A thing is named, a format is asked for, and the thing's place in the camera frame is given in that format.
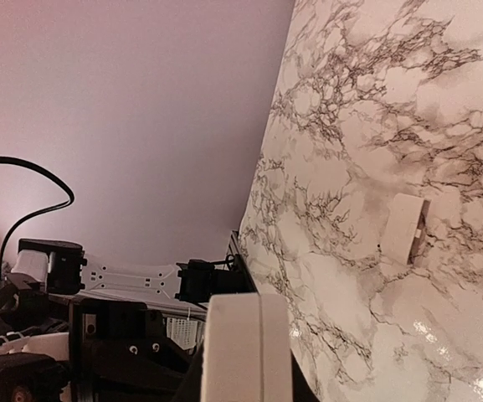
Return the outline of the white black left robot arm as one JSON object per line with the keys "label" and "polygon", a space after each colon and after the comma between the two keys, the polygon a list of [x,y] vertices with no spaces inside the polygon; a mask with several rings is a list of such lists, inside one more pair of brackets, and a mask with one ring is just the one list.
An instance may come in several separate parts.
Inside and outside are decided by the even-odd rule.
{"label": "white black left robot arm", "polygon": [[198,401],[203,350],[168,335],[201,322],[213,267],[121,273],[81,245],[22,239],[0,280],[0,401]]}

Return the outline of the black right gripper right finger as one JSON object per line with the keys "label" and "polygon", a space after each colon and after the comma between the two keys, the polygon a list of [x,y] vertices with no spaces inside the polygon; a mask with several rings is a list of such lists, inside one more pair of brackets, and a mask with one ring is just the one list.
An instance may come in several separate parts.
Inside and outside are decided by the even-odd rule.
{"label": "black right gripper right finger", "polygon": [[319,402],[308,384],[295,355],[291,354],[292,400],[294,402]]}

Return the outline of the white battery cover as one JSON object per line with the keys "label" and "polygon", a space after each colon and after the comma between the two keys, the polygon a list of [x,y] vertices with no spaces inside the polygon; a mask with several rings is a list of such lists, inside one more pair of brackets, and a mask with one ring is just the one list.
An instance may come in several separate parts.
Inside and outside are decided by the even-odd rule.
{"label": "white battery cover", "polygon": [[424,235],[429,206],[426,198],[405,193],[395,195],[380,244],[386,257],[402,265],[410,263]]}

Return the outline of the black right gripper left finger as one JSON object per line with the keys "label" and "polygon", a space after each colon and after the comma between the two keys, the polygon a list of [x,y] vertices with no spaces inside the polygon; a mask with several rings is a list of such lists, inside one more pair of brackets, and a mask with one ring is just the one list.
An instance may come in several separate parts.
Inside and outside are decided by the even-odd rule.
{"label": "black right gripper left finger", "polygon": [[204,346],[201,345],[194,354],[189,369],[173,396],[173,402],[200,402],[203,377],[203,352]]}

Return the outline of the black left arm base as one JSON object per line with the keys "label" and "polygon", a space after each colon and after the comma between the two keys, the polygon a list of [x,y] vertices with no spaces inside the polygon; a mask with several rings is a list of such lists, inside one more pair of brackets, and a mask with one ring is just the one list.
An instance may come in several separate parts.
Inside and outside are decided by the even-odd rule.
{"label": "black left arm base", "polygon": [[201,304],[214,295],[256,292],[240,254],[227,255],[221,261],[191,259],[177,266],[181,282],[175,298],[181,302]]}

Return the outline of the white remote control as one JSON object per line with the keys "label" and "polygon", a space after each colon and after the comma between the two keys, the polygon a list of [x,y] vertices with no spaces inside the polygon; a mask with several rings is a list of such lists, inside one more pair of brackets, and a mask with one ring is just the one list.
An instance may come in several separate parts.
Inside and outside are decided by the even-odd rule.
{"label": "white remote control", "polygon": [[289,318],[276,294],[215,295],[203,340],[201,401],[293,400]]}

